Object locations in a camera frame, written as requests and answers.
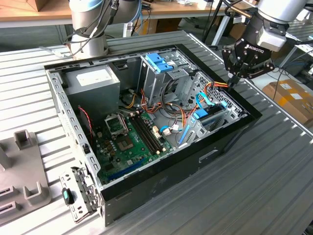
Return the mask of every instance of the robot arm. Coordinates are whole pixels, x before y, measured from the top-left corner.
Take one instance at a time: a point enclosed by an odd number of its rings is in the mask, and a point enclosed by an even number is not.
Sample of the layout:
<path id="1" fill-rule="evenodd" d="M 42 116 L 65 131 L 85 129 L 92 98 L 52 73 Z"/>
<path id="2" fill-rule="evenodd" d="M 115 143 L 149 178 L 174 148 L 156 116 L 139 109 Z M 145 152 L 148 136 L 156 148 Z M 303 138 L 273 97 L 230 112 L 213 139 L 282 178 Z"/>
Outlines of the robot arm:
<path id="1" fill-rule="evenodd" d="M 307 3 L 308 0 L 259 2 L 257 13 L 251 16 L 245 32 L 235 43 L 235 61 L 230 59 L 231 48 L 222 51 L 230 87 L 234 87 L 240 78 L 255 78 L 275 69 L 274 64 L 267 60 L 272 51 L 277 52 L 283 47 L 287 41 L 288 23 L 294 21 Z"/>
<path id="2" fill-rule="evenodd" d="M 104 30 L 109 24 L 139 17 L 141 0 L 69 0 L 74 33 L 70 50 L 75 59 L 109 53 Z"/>

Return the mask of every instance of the chip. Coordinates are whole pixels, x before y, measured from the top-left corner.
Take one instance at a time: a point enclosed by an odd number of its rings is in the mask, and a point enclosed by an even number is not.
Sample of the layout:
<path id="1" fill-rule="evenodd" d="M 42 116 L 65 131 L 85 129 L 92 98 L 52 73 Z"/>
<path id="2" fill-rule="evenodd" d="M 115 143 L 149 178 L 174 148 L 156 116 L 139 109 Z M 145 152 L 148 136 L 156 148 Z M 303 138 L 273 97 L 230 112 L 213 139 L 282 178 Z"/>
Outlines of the chip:
<path id="1" fill-rule="evenodd" d="M 117 146 L 121 151 L 125 151 L 134 146 L 131 138 L 129 136 L 120 136 L 116 139 Z"/>
<path id="2" fill-rule="evenodd" d="M 113 166 L 112 163 L 110 163 L 110 164 L 104 166 L 104 169 L 105 169 L 106 171 L 111 170 L 111 169 L 113 169 L 113 168 L 114 168 L 114 166 Z"/>

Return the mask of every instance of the open computer tower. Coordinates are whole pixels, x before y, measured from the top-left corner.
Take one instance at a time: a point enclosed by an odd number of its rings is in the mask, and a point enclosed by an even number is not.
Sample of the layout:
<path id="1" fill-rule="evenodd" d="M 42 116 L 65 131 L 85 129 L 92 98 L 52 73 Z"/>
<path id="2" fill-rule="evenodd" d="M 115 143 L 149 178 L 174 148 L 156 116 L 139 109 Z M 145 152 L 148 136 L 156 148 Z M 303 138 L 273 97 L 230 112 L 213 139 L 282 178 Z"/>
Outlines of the open computer tower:
<path id="1" fill-rule="evenodd" d="M 75 222 L 109 225 L 228 151 L 261 114 L 183 45 L 45 66 L 77 160 Z"/>

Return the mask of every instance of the metal table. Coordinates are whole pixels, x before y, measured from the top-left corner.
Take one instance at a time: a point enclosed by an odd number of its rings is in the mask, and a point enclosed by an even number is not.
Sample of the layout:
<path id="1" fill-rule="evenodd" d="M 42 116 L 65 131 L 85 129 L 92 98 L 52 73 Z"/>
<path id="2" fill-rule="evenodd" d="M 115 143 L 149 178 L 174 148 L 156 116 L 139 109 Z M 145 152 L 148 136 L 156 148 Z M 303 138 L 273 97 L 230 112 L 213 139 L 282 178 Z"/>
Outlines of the metal table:
<path id="1" fill-rule="evenodd" d="M 178 43 L 227 78 L 221 59 L 183 31 L 109 40 L 113 53 Z M 75 224 L 58 179 L 74 156 L 43 70 L 43 64 L 57 62 L 38 48 L 0 54 L 0 138 L 22 128 L 36 132 L 53 198 L 0 234 L 296 235 L 313 219 L 313 135 L 243 82 L 236 90 L 263 116 L 230 152 L 109 227 L 97 213 Z"/>

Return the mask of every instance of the blue pcie slot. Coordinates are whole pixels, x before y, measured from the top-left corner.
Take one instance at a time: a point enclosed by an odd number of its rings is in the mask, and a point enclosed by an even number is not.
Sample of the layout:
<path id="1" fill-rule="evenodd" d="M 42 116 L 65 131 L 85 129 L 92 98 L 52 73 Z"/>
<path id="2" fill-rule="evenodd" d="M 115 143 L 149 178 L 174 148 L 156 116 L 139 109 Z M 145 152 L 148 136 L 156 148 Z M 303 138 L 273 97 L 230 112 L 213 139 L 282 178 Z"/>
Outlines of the blue pcie slot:
<path id="1" fill-rule="evenodd" d="M 126 175 L 127 173 L 129 173 L 129 172 L 135 170 L 136 168 L 140 167 L 144 160 L 145 159 L 141 159 L 139 162 L 130 165 L 129 167 L 125 168 L 124 170 L 121 170 L 121 171 L 119 171 L 117 173 L 114 173 L 114 174 L 108 176 L 108 180 L 110 181 L 110 180 L 113 180 L 113 179 L 117 179 L 117 178 L 119 178 L 119 177 L 121 177 L 123 175 Z"/>

